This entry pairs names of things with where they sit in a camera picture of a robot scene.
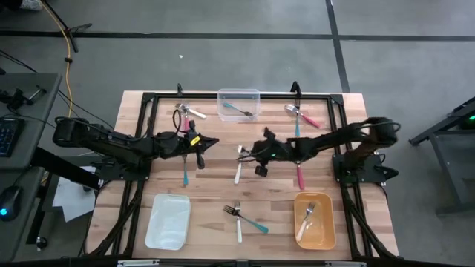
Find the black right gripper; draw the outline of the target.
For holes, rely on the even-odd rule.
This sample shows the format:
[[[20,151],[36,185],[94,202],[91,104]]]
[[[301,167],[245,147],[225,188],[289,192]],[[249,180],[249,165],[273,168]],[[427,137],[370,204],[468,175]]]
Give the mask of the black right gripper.
[[[266,177],[268,169],[266,165],[269,161],[277,158],[285,158],[288,154],[286,145],[275,138],[275,134],[270,129],[264,128],[263,136],[265,140],[259,140],[252,145],[243,146],[244,151],[254,151],[253,156],[242,156],[237,158],[238,162],[253,162],[257,161],[258,166],[255,167],[255,173],[260,177]]]

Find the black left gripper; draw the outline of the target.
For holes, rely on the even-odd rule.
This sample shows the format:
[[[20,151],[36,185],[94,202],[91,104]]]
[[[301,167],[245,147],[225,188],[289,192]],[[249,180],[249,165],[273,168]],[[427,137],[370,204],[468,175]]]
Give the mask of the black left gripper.
[[[189,120],[189,130],[188,131],[183,131],[184,138],[186,141],[189,143],[188,149],[189,152],[185,152],[183,155],[188,155],[188,154],[196,154],[197,158],[197,167],[199,169],[204,169],[205,168],[205,162],[204,158],[202,156],[202,146],[200,144],[201,141],[201,136],[198,132],[196,132],[196,125],[194,120]],[[213,137],[207,137],[203,136],[203,150],[206,151],[213,145],[219,142],[218,138],[213,138]]]

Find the white-handled fork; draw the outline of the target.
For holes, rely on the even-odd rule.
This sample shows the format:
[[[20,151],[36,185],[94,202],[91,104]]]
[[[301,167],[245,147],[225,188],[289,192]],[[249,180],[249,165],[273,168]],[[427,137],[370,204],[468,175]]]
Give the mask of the white-handled fork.
[[[235,216],[236,216],[236,226],[237,226],[237,242],[242,243],[242,229],[241,229],[241,223],[240,223],[240,201],[236,200],[234,202],[234,210],[235,210]]]
[[[313,211],[314,211],[314,209],[315,209],[315,204],[316,204],[316,202],[311,202],[311,203],[307,206],[307,208],[306,208],[305,217],[304,217],[303,222],[301,223],[301,226],[300,226],[300,228],[299,228],[299,230],[298,230],[298,233],[297,233],[297,235],[296,235],[296,240],[297,240],[298,242],[301,241],[301,239],[302,239],[302,237],[303,237],[303,235],[304,235],[304,232],[305,232],[305,230],[306,230],[307,223],[308,223],[308,221],[309,221],[309,219],[310,219],[310,217],[311,217],[311,215],[312,215],[312,213],[313,213]]]
[[[243,156],[246,154],[245,152],[245,149],[243,148],[242,145],[239,145],[237,147],[237,152],[239,153],[239,156]],[[241,170],[242,170],[242,162],[240,160],[237,161],[237,170],[236,170],[236,173],[235,173],[235,178],[234,178],[234,184],[238,184],[239,181],[240,181],[240,174],[241,174]]]
[[[188,116],[190,113],[197,116],[197,117],[200,117],[201,119],[206,119],[206,115],[201,113],[201,112],[198,112],[196,110],[193,110],[189,107],[188,104],[183,104],[183,103],[180,103],[180,104],[176,104],[175,105],[175,108],[180,110],[181,113],[184,115],[184,116]]]

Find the white rectangular tray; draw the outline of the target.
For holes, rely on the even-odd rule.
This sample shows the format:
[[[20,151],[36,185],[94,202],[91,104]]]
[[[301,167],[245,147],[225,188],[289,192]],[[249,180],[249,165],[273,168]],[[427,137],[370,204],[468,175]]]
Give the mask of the white rectangular tray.
[[[186,242],[191,202],[185,195],[157,194],[145,236],[148,248],[178,251]]]

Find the orange rectangular tray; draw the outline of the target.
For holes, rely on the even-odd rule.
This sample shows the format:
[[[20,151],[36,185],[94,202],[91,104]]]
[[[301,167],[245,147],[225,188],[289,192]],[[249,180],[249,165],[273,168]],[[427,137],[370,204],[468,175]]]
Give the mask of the orange rectangular tray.
[[[300,242],[296,235],[305,217],[306,208],[316,202],[315,209],[307,223]],[[333,218],[333,202],[329,195],[321,192],[301,192],[294,200],[295,240],[306,250],[331,250],[335,247],[335,223]]]

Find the clear plastic container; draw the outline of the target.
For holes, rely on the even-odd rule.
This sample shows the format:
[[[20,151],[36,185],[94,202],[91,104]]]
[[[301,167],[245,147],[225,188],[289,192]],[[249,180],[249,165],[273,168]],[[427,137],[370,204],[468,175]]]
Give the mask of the clear plastic container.
[[[252,117],[222,106],[224,102],[234,105],[242,111],[254,114]],[[261,94],[257,89],[222,88],[217,92],[217,114],[224,122],[257,121],[261,112]]]

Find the black metal beam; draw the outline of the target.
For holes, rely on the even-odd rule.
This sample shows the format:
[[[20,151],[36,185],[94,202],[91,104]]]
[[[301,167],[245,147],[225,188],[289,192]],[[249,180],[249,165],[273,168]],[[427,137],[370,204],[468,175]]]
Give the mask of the black metal beam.
[[[96,174],[92,174],[43,148],[36,148],[30,164],[42,167],[52,174],[69,179],[83,187],[99,190],[99,177]]]

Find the white paper sheet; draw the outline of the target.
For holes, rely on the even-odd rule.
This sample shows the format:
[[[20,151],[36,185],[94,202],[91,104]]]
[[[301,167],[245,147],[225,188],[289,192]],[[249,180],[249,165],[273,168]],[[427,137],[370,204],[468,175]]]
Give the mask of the white paper sheet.
[[[62,210],[66,222],[69,222],[77,217],[81,217],[93,211],[94,205],[63,205]]]
[[[53,207],[79,208],[91,211],[94,209],[95,199],[95,193],[92,189],[86,191],[82,185],[60,177],[53,198]]]

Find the grey desk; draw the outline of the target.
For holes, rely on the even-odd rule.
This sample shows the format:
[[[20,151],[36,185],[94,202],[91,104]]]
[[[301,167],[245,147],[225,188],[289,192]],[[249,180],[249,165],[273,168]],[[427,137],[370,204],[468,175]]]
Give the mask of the grey desk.
[[[32,103],[17,109],[0,102],[0,119],[23,119],[24,126],[10,156],[0,156],[0,170],[19,170],[30,165],[34,151],[56,99],[62,81],[58,73],[7,73],[0,75],[0,91],[12,96],[20,90]]]

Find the black tripod stand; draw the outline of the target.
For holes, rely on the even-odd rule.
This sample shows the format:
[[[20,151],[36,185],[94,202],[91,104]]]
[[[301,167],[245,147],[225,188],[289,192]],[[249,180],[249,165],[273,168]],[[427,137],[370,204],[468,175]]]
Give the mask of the black tripod stand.
[[[59,16],[59,14],[53,9],[53,7],[48,3],[48,0],[40,0],[42,3],[43,8],[45,11],[49,14],[49,16],[52,18],[52,20],[55,21],[56,25],[59,27],[61,34],[65,37],[67,40],[67,45],[70,50],[72,50],[74,53],[79,52],[78,45],[76,43],[76,40],[74,38],[75,33],[79,33],[82,31],[87,30],[92,26],[91,23],[87,24],[81,24],[79,26],[75,27],[68,27],[67,24],[62,20],[62,18]]]

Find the black clamp tool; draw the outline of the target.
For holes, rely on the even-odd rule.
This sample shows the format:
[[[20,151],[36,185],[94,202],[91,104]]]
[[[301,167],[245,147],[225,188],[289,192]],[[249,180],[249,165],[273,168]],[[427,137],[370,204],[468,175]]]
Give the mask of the black clamp tool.
[[[47,91],[38,85],[36,86],[36,91],[30,96],[25,96],[24,91],[19,88],[15,89],[13,93],[0,90],[0,102],[6,104],[9,111],[16,111],[22,105],[33,105],[36,100],[39,100],[46,93]]]

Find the black keyboard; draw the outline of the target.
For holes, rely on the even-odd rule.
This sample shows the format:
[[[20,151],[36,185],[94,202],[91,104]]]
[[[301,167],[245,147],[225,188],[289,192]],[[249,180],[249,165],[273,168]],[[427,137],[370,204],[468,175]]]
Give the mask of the black keyboard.
[[[10,157],[24,126],[23,119],[0,119],[0,157]]]

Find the dark grey equipment cart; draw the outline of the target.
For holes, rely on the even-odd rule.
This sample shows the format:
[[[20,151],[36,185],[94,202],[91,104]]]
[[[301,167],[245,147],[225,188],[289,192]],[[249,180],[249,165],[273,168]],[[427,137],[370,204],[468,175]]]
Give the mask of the dark grey equipment cart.
[[[429,141],[448,181],[453,204],[436,209],[439,216],[475,211],[475,96],[454,108],[442,121],[409,140]]]

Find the black computer mouse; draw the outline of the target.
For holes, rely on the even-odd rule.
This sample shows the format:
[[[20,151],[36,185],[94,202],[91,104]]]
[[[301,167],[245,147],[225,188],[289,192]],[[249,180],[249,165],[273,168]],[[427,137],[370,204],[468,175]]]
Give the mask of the black computer mouse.
[[[22,187],[11,185],[0,193],[0,220],[12,221],[19,215],[22,201]]]

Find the silver metal bracket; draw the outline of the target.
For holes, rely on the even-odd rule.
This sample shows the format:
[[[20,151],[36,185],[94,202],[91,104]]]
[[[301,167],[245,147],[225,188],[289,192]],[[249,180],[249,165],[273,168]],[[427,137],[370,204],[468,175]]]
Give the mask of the silver metal bracket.
[[[158,267],[159,265],[160,261],[155,259],[119,260],[117,262],[117,267]]]
[[[367,267],[367,264],[355,261],[326,261],[324,267]]]

